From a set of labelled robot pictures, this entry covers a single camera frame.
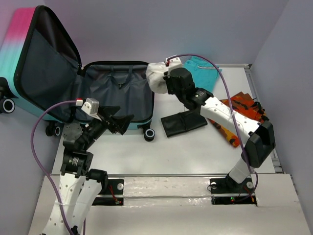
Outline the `pink and teal suitcase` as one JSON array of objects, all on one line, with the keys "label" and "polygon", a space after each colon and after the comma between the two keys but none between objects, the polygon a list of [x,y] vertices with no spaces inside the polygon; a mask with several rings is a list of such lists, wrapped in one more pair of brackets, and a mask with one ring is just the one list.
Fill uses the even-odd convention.
[{"label": "pink and teal suitcase", "polygon": [[83,65],[68,32],[47,6],[15,10],[0,49],[0,111],[16,107],[45,115],[46,134],[58,136],[57,123],[90,121],[68,100],[94,98],[102,106],[119,106],[118,116],[133,115],[129,129],[142,129],[152,141],[155,95],[143,61],[95,61]]}]

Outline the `orange camouflage shorts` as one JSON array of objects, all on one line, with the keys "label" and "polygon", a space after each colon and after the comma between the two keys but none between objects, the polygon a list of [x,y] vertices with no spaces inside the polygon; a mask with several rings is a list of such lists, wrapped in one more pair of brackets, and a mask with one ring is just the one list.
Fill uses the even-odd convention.
[{"label": "orange camouflage shorts", "polygon": [[[269,121],[269,118],[267,117],[265,109],[262,107],[261,103],[255,101],[249,94],[239,92],[231,98],[231,103],[234,111],[237,111],[247,118],[256,120],[260,123]],[[234,133],[221,126],[219,123],[211,119],[208,120],[230,145],[232,145],[234,148],[240,145],[239,139]]]}]

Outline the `black pouch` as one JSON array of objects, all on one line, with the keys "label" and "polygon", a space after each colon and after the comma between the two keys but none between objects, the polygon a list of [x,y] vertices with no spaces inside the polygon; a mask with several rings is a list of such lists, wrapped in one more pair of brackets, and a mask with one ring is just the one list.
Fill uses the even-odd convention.
[{"label": "black pouch", "polygon": [[193,111],[185,111],[162,117],[161,123],[168,138],[207,125],[205,117]]}]

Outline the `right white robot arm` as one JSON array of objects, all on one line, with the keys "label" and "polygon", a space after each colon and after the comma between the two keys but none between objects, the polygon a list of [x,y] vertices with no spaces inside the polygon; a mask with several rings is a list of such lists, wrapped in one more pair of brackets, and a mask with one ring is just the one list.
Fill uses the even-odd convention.
[{"label": "right white robot arm", "polygon": [[272,123],[250,119],[234,111],[230,104],[223,104],[211,92],[197,88],[191,73],[185,68],[166,71],[163,79],[168,94],[175,95],[185,108],[237,135],[244,148],[241,158],[227,174],[225,186],[231,192],[238,191],[243,181],[263,164],[276,147]]}]

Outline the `teal shorts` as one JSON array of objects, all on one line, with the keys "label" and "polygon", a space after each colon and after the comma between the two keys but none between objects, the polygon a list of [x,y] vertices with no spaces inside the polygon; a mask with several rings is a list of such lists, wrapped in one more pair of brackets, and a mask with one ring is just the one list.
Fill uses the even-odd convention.
[{"label": "teal shorts", "polygon": [[183,67],[192,74],[196,87],[213,92],[219,78],[219,73],[214,66],[197,56],[192,56]]}]

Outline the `white cloth bundle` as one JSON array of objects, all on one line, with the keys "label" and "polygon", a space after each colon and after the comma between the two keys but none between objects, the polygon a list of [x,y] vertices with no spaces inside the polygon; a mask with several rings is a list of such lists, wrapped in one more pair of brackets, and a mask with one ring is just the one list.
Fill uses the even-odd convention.
[{"label": "white cloth bundle", "polygon": [[176,68],[166,67],[164,62],[149,63],[146,69],[146,78],[150,89],[157,94],[167,94],[167,85],[163,78],[164,74]]}]

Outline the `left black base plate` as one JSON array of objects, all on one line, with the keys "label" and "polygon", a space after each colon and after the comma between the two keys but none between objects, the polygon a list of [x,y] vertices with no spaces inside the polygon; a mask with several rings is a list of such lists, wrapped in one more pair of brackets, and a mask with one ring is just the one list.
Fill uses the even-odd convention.
[{"label": "left black base plate", "polygon": [[93,202],[93,206],[123,206],[124,179],[109,178],[106,189],[100,191]]}]

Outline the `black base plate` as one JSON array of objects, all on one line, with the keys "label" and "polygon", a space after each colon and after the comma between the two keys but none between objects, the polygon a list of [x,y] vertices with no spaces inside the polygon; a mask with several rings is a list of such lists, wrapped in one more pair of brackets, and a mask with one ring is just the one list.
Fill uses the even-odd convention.
[{"label": "black base plate", "polygon": [[257,205],[254,184],[250,177],[242,183],[228,183],[226,178],[212,178],[207,186],[212,205]]},{"label": "black base plate", "polygon": [[106,189],[100,191],[93,202],[93,206],[123,206],[124,179],[109,178]]}]

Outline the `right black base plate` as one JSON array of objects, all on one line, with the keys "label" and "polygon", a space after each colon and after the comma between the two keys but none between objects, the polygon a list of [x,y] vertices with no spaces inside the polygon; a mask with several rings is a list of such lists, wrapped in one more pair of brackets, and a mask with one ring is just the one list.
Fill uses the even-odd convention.
[{"label": "right black base plate", "polygon": [[257,205],[254,184],[250,177],[242,183],[228,183],[226,178],[212,178],[207,186],[212,205]]}]

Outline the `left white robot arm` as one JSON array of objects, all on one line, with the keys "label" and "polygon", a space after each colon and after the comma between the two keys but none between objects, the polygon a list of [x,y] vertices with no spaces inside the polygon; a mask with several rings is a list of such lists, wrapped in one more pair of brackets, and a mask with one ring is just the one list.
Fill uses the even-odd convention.
[{"label": "left white robot arm", "polygon": [[56,198],[44,235],[79,235],[99,193],[108,189],[106,171],[91,169],[93,154],[88,149],[106,131],[123,135],[133,115],[116,116],[119,106],[101,106],[97,117],[86,125],[71,123],[64,129],[63,161]]}]

